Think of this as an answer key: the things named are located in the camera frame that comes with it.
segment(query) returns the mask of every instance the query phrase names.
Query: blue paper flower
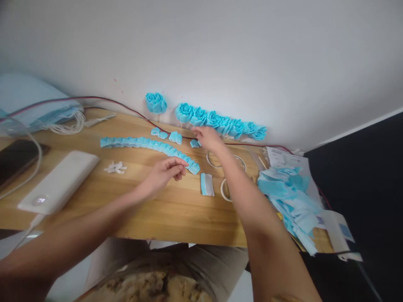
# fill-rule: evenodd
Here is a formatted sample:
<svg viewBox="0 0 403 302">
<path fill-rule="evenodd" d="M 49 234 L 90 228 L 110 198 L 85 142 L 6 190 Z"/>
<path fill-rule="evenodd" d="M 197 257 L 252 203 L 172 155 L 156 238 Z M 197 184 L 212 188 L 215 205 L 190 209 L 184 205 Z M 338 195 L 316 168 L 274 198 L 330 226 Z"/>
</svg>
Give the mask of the blue paper flower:
<svg viewBox="0 0 403 302">
<path fill-rule="evenodd" d="M 233 136 L 234 139 L 239 139 L 243 133 L 244 128 L 245 124 L 241 120 L 233 120 L 228 134 L 230 136 Z"/>
<path fill-rule="evenodd" d="M 231 126 L 232 120 L 229 117 L 220 117 L 220 125 L 217 128 L 217 132 L 221 134 L 227 134 Z"/>
<path fill-rule="evenodd" d="M 186 123 L 189 122 L 193 117 L 194 108 L 188 103 L 179 104 L 175 109 L 175 115 L 179 122 Z"/>
<path fill-rule="evenodd" d="M 256 132 L 257 127 L 254 122 L 245 122 L 243 123 L 245 128 L 243 129 L 244 134 L 252 134 Z"/>
<path fill-rule="evenodd" d="M 167 111 L 167 102 L 164 97 L 159 93 L 147 93 L 146 94 L 147 109 L 151 113 L 161 114 Z"/>
<path fill-rule="evenodd" d="M 217 129 L 220 125 L 221 117 L 215 113 L 215 111 L 210 111 L 207 115 L 206 126 L 213 127 Z"/>
<path fill-rule="evenodd" d="M 207 113 L 202 108 L 196 108 L 193 116 L 190 118 L 190 123 L 195 127 L 204 126 L 207 119 Z"/>
<path fill-rule="evenodd" d="M 260 127 L 254 133 L 250 134 L 249 137 L 257 141 L 262 141 L 266 136 L 266 131 L 266 127 Z"/>
</svg>

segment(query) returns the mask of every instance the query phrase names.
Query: blue paper scrap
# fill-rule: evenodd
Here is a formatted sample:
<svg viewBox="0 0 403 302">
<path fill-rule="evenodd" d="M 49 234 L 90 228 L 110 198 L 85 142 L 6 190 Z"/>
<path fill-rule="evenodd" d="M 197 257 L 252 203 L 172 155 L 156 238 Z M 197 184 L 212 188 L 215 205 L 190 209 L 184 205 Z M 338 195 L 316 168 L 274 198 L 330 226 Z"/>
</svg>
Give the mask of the blue paper scrap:
<svg viewBox="0 0 403 302">
<path fill-rule="evenodd" d="M 197 141 L 197 140 L 191 140 L 190 145 L 192 146 L 192 148 L 199 148 L 200 147 L 199 141 Z"/>
</svg>

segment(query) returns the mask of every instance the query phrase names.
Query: charging cable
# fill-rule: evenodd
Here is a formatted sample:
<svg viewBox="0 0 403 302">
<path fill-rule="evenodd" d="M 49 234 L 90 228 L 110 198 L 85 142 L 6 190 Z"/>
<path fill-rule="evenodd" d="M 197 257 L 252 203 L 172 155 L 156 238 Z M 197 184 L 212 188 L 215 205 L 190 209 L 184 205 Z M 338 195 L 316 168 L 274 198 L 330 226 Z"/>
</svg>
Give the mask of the charging cable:
<svg viewBox="0 0 403 302">
<path fill-rule="evenodd" d="M 36 215 L 36 217 L 31 221 L 29 229 L 25 232 L 24 236 L 21 238 L 20 241 L 18 241 L 17 245 L 11 250 L 10 253 L 15 251 L 20 246 L 20 244 L 25 240 L 25 238 L 27 238 L 28 235 L 31 234 L 31 232 L 38 226 L 38 224 L 40 224 L 43 221 L 43 219 L 45 219 L 45 217 L 46 217 L 45 214 Z"/>
<path fill-rule="evenodd" d="M 35 167 L 34 172 L 31 174 L 30 177 L 28 177 L 24 182 L 20 183 L 18 186 L 16 186 L 14 189 L 8 191 L 7 193 L 0 195 L 0 200 L 3 199 L 6 196 L 9 196 L 11 193 L 15 192 L 16 190 L 18 190 L 19 188 L 21 188 L 23 185 L 25 185 L 26 183 L 28 183 L 32 178 L 34 178 L 39 171 L 39 167 L 41 166 L 42 163 L 42 148 L 39 145 L 38 141 L 32 136 L 32 134 L 28 131 L 28 129 L 25 127 L 25 125 L 23 123 L 21 123 L 19 120 L 11 117 L 11 116 L 7 116 L 4 117 L 4 119 L 9 119 L 9 120 L 13 120 L 14 122 L 16 122 L 17 124 L 19 124 L 22 129 L 26 132 L 26 134 L 29 136 L 29 138 L 34 142 L 34 144 L 37 146 L 38 148 L 38 162 L 37 162 L 37 166 Z"/>
</svg>

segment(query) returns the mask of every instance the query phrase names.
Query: white plastic piece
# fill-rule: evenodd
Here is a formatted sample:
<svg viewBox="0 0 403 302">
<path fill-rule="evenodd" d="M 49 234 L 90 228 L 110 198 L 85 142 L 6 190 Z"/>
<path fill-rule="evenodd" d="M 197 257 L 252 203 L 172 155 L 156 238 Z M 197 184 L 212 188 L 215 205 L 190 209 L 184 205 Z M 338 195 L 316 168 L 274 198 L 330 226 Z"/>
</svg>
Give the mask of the white plastic piece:
<svg viewBox="0 0 403 302">
<path fill-rule="evenodd" d="M 111 114 L 111 115 L 108 115 L 108 116 L 103 117 L 103 118 L 88 120 L 88 121 L 86 121 L 86 122 L 84 123 L 84 126 L 86 126 L 86 127 L 88 127 L 88 128 L 91 128 L 92 126 L 98 124 L 99 122 L 102 122 L 103 120 L 108 120 L 108 119 L 110 119 L 110 118 L 112 118 L 112 117 L 115 117 L 115 116 L 116 116 L 116 113 Z"/>
<path fill-rule="evenodd" d="M 122 170 L 127 170 L 127 167 L 123 166 L 123 163 L 120 161 L 117 164 L 113 161 L 112 164 L 108 166 L 108 168 L 105 168 L 104 171 L 108 173 L 119 173 L 119 174 L 125 174 L 125 171 Z"/>
<path fill-rule="evenodd" d="M 98 162 L 96 155 L 71 151 L 17 207 L 45 215 L 60 210 Z"/>
</svg>

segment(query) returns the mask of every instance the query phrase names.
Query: white wall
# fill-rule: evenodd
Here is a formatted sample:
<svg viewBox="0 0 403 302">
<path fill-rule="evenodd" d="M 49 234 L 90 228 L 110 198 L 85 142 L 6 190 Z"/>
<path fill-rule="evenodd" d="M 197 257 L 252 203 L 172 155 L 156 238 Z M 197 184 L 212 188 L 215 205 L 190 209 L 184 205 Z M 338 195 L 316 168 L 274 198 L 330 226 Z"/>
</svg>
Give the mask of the white wall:
<svg viewBox="0 0 403 302">
<path fill-rule="evenodd" d="M 163 91 L 291 148 L 403 109 L 402 54 L 398 0 L 8 0 L 0 15 L 0 71 L 142 111 Z"/>
</svg>

